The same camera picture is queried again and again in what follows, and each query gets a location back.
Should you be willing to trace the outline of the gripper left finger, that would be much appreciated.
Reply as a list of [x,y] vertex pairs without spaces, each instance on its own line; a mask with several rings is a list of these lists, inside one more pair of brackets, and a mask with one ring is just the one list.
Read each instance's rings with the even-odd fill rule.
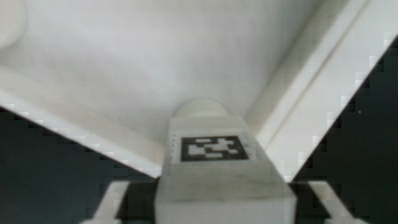
[[85,219],[80,224],[123,224],[117,213],[123,204],[130,182],[116,181],[110,183],[94,216]]

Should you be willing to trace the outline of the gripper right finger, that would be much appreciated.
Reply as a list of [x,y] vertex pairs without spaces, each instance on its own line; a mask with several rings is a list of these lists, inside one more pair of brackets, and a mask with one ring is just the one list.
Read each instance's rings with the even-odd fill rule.
[[329,183],[325,181],[309,181],[309,187],[331,215],[323,224],[370,224],[354,217]]

